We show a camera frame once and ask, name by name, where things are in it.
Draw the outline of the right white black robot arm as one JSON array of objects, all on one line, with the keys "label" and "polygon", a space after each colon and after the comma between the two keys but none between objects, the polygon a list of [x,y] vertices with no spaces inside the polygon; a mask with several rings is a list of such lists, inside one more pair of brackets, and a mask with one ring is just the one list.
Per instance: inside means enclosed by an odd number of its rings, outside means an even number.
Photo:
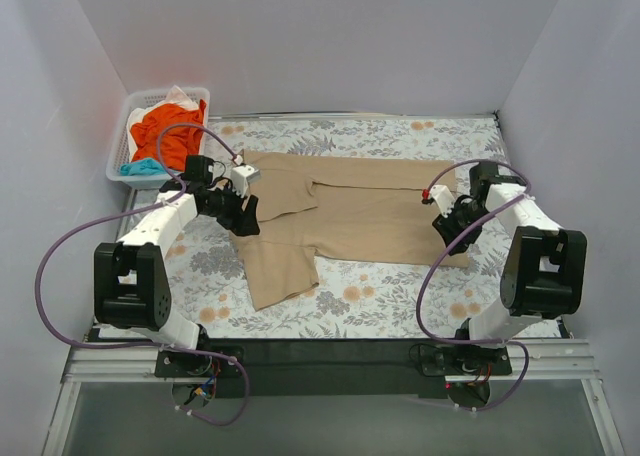
[{"label": "right white black robot arm", "polygon": [[467,165],[469,193],[454,196],[434,179],[422,201],[438,207],[432,225],[448,256],[465,253],[491,218],[511,238],[497,299],[435,349],[437,365],[459,364],[471,371],[504,359],[504,344],[528,327],[577,311],[587,238],[548,217],[531,196],[528,180],[509,165],[483,159]]}]

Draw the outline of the beige t shirt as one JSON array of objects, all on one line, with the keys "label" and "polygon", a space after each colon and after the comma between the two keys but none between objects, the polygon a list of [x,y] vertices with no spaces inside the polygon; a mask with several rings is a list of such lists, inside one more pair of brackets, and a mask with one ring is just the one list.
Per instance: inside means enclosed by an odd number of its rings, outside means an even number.
[{"label": "beige t shirt", "polygon": [[255,309],[319,283],[316,257],[431,265],[445,245],[432,226],[439,211],[422,202],[438,178],[455,189],[450,162],[305,156],[246,150],[261,177],[257,236],[233,242]]}]

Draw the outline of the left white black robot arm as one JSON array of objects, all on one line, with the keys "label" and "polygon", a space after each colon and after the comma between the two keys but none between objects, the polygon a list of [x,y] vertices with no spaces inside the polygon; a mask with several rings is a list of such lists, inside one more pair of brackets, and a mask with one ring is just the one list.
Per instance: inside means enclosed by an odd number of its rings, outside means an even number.
[{"label": "left white black robot arm", "polygon": [[258,197],[250,184],[260,171],[248,164],[227,177],[215,161],[189,156],[185,171],[165,182],[153,209],[115,243],[94,252],[94,313],[98,322],[132,330],[155,343],[195,350],[200,327],[174,307],[165,258],[177,236],[198,216],[216,220],[236,236],[256,236]]}]

